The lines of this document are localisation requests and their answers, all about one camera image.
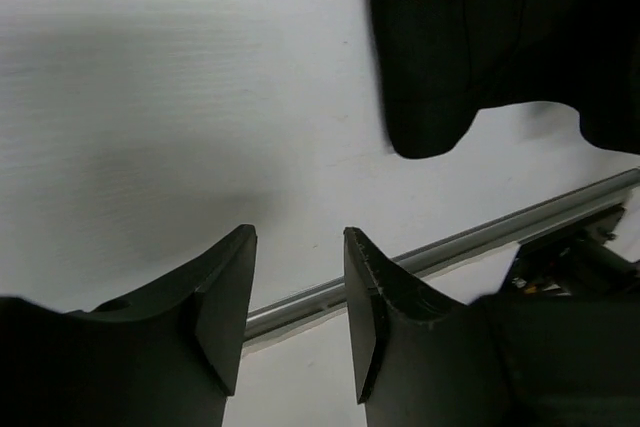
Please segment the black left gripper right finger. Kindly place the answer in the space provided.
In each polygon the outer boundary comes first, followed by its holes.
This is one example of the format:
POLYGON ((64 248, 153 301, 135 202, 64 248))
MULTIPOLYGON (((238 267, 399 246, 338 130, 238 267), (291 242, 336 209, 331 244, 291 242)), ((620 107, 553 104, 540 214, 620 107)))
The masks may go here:
POLYGON ((635 426, 639 280, 458 302, 344 233, 356 395, 371 426, 635 426))

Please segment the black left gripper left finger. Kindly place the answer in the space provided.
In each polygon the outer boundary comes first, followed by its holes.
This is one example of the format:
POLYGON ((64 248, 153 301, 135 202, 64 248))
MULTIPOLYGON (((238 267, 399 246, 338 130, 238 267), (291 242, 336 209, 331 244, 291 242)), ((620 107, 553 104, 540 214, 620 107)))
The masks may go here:
POLYGON ((218 426, 236 388, 257 235, 241 225, 90 312, 1 300, 5 426, 218 426))

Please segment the black pleated skirt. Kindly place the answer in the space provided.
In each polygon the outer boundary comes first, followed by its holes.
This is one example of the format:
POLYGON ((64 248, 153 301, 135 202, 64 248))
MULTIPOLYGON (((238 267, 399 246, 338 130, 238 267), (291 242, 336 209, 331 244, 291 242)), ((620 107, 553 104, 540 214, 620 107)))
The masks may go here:
POLYGON ((639 150, 639 0, 369 0, 385 126, 408 159, 483 109, 574 108, 590 144, 639 150))

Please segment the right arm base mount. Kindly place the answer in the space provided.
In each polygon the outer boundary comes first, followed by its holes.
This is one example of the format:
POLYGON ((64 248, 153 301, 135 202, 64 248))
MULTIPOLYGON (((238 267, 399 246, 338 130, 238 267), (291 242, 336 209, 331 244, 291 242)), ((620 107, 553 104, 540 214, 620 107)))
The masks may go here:
POLYGON ((639 292, 639 263, 607 243, 626 209, 618 204, 521 244, 501 293, 617 296, 639 292))

